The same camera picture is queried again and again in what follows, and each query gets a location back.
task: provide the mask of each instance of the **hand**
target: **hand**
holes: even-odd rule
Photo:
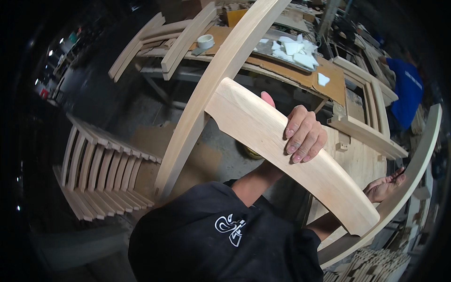
[[[371,182],[364,189],[365,195],[372,203],[382,202],[393,190],[399,187],[406,179],[405,174],[401,174],[404,168],[400,168],[395,173],[387,177],[381,177]]]
[[[271,96],[263,91],[262,99],[273,107],[276,107]],[[324,147],[327,141],[327,133],[322,129],[321,123],[316,120],[315,113],[307,111],[302,106],[296,106],[288,115],[288,125],[285,129],[285,137],[289,139],[286,145],[287,154],[291,155],[293,163],[308,162]]]

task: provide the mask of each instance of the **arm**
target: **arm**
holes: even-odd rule
[[[397,187],[399,187],[405,181],[406,176],[402,174],[403,171],[404,168],[402,167],[392,175],[376,179],[368,184],[364,189],[364,193],[370,202],[382,202]],[[322,242],[340,226],[340,222],[338,222],[332,213],[326,213],[322,217],[308,224],[305,228],[313,230]]]
[[[379,61],[381,62],[381,63],[383,63],[383,64],[386,64],[386,65],[388,65],[388,63],[387,63],[387,58],[386,57],[379,57]]]
[[[262,92],[261,97],[273,107],[274,101],[268,93]],[[286,153],[291,156],[293,163],[308,162],[314,158],[327,141],[327,133],[322,129],[315,114],[307,111],[304,106],[296,106],[288,115],[288,125],[285,138],[289,139]],[[280,179],[284,173],[268,161],[264,161],[258,168],[238,179],[232,190],[250,207],[270,187]]]

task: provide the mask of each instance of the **white logo print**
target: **white logo print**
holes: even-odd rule
[[[243,236],[243,234],[241,234],[241,228],[246,225],[246,221],[232,221],[232,216],[233,213],[229,214],[227,218],[218,218],[215,222],[215,228],[221,233],[232,231],[229,236],[230,243],[232,243],[232,245],[234,245],[235,247],[238,247],[239,242],[241,241],[241,237]]]

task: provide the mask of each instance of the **blue shirt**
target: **blue shirt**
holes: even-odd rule
[[[396,74],[395,93],[399,100],[391,104],[391,112],[404,130],[414,120],[418,105],[423,97],[423,82],[414,65],[399,59],[387,58],[388,66]]]

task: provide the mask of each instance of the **tape roll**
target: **tape roll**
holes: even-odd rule
[[[198,47],[200,49],[212,48],[213,45],[215,45],[215,41],[211,34],[205,34],[198,38]]]

